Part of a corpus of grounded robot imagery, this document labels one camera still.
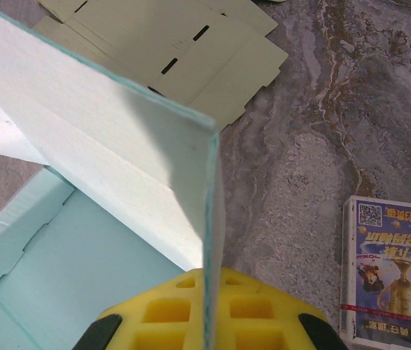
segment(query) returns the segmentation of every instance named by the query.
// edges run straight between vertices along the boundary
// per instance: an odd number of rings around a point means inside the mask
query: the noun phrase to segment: cartoon character
[[[363,289],[365,292],[380,292],[384,289],[383,282],[379,278],[379,268],[376,265],[361,264],[358,267],[358,275],[363,280]]]

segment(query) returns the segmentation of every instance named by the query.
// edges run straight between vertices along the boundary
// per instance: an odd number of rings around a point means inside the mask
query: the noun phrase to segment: red stripe
[[[341,304],[340,308],[342,310],[362,312],[362,313],[369,314],[369,315],[389,317],[391,319],[400,319],[400,320],[403,320],[403,321],[411,322],[411,316],[405,316],[405,315],[401,315],[401,314],[393,314],[391,312],[375,310],[373,308],[362,308],[360,306],[346,305],[346,304]]]

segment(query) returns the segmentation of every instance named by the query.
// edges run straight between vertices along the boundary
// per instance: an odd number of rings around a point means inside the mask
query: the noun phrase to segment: golden trophy
[[[379,294],[377,305],[383,311],[411,316],[411,281],[407,278],[411,261],[403,259],[393,259],[392,261],[400,270],[400,278],[393,281]],[[389,300],[383,300],[389,291]]]

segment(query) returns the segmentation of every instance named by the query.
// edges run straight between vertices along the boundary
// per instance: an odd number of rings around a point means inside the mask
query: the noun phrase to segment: gray marble surface
[[[411,0],[289,0],[282,73],[222,133],[224,264],[312,303],[338,324],[341,207],[411,202]],[[0,0],[28,26],[34,0]],[[38,167],[0,157],[0,208]]]

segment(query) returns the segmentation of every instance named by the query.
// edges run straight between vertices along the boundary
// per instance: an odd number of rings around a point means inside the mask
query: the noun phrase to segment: qr code
[[[371,206],[369,204],[359,204],[359,220],[360,225],[382,227],[382,207]]]

